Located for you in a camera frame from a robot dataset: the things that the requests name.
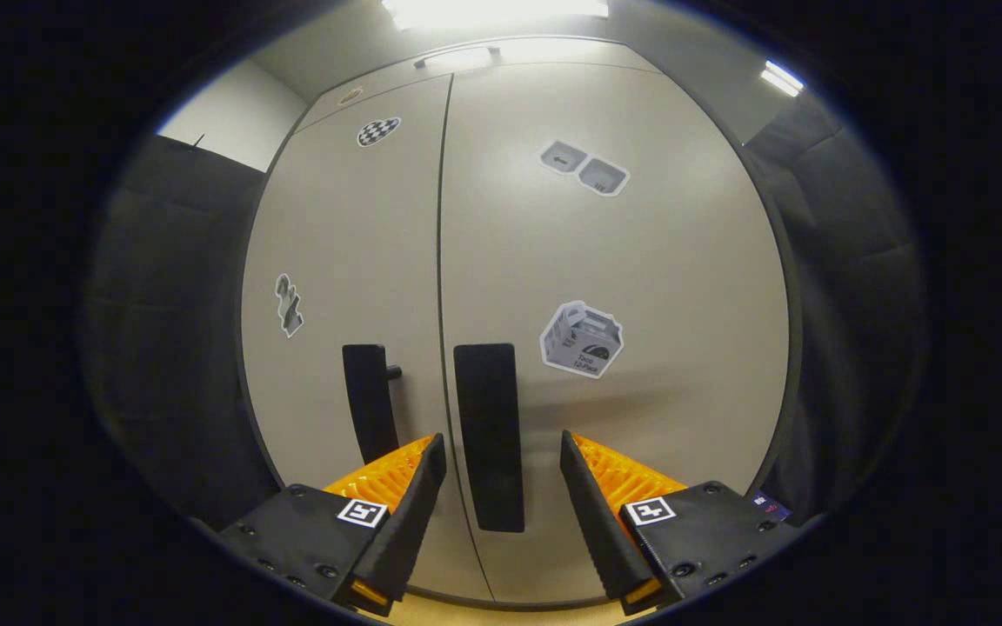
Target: dark fabric wall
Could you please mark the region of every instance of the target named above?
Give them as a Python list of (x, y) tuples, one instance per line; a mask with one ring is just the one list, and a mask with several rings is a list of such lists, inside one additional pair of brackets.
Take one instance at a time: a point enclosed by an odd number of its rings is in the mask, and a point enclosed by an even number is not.
[(127, 166), (82, 289), (84, 373), (152, 488), (221, 528), (278, 491), (241, 397), (234, 334), (265, 174), (158, 135)]
[(926, 281), (887, 171), (814, 95), (744, 148), (787, 226), (803, 304), (795, 419), (762, 487), (800, 524), (858, 491), (910, 412), (929, 350)]

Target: screw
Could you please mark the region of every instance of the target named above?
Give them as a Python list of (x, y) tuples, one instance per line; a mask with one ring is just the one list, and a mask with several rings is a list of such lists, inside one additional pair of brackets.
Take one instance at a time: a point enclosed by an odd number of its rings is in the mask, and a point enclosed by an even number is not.
[(673, 567), (671, 570), (671, 576), (675, 576), (675, 578), (684, 578), (693, 573), (695, 573), (695, 566), (691, 565), (691, 563), (679, 563), (679, 565)]

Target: ceiling light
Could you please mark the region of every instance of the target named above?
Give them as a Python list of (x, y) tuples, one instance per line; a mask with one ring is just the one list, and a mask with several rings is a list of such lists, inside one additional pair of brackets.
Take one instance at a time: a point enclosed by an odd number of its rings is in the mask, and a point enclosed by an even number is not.
[(761, 76), (764, 80), (768, 80), (768, 82), (771, 82), (772, 84), (775, 84), (776, 87), (779, 87), (780, 91), (783, 91), (784, 94), (791, 95), (792, 98), (799, 95), (799, 89), (796, 89), (795, 87), (792, 87), (791, 84), (784, 82), (784, 79), (780, 78), (778, 75), (772, 74), (771, 70), (764, 70), (761, 72)]
[(791, 84), (792, 87), (803, 91), (803, 81), (792, 76), (790, 72), (785, 70), (783, 67), (777, 66), (777, 64), (772, 63), (772, 61), (764, 61), (764, 67), (772, 70), (773, 74), (776, 74), (780, 78), (784, 79), (784, 82)]
[(550, 16), (608, 17), (607, 0), (382, 0), (399, 30), (466, 28)]

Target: cabinet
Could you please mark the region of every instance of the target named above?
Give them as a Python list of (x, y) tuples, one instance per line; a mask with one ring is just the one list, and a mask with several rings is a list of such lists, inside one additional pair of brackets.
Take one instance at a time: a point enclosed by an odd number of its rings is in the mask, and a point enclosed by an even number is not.
[[(323, 487), (363, 465), (346, 397), (346, 345), (383, 345), (401, 366), (390, 389), (402, 444), (449, 432), (435, 219), (450, 83), (414, 83), (299, 132), (268, 178), (242, 280), (242, 361), (262, 440), (286, 484)], [(359, 146), (362, 127), (391, 117), (407, 122)], [(291, 338), (278, 317), (282, 273), (301, 296), (304, 325)], [(456, 480), (438, 495), (411, 583), (491, 599)]]
[[(620, 193), (542, 167), (556, 139), (627, 170)], [(525, 530), (479, 530), (468, 506), (493, 595), (600, 596), (559, 472), (559, 433), (687, 485), (748, 488), (788, 368), (787, 294), (764, 206), (726, 139), (666, 76), (549, 63), (454, 76), (442, 206), (448, 379), (456, 346), (516, 350)], [(574, 299), (623, 329), (598, 380), (541, 361), (540, 333)], [(451, 412), (457, 425), (457, 386)], [(466, 482), (463, 492), (489, 497)]]
[[(602, 590), (557, 469), (562, 429), (744, 491), (783, 401), (787, 292), (752, 180), (678, 86), (619, 44), (532, 39), (426, 60), (436, 75), (412, 82), (409, 60), (362, 76), (377, 86), (365, 98), (313, 105), (255, 219), (241, 341), (268, 456), (286, 483), (317, 486), (362, 464), (341, 349), (385, 345), (405, 373), (391, 386), (401, 443), (450, 444), (412, 585), (567, 603)], [(606, 194), (552, 171), (540, 155), (556, 140), (628, 178)], [(302, 296), (291, 339), (271, 290), (283, 272)], [(623, 327), (597, 380), (541, 361), (541, 332), (574, 299)], [(522, 532), (481, 530), (473, 505), (490, 494), (466, 475), (455, 352), (482, 344), (513, 346)]]

